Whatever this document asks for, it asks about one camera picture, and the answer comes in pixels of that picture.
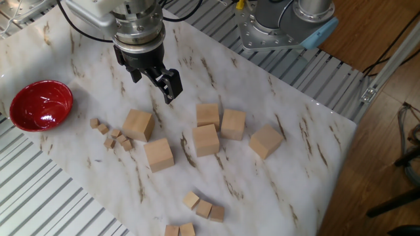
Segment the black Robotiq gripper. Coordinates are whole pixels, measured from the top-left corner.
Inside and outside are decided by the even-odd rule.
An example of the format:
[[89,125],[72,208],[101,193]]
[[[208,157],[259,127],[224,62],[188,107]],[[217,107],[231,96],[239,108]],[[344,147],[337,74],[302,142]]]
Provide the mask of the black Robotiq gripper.
[[166,69],[163,63],[163,43],[154,50],[142,53],[125,52],[117,45],[114,45],[114,50],[117,62],[131,68],[133,82],[138,83],[142,79],[140,69],[143,69],[143,74],[163,93],[166,104],[170,104],[183,91],[179,72]]

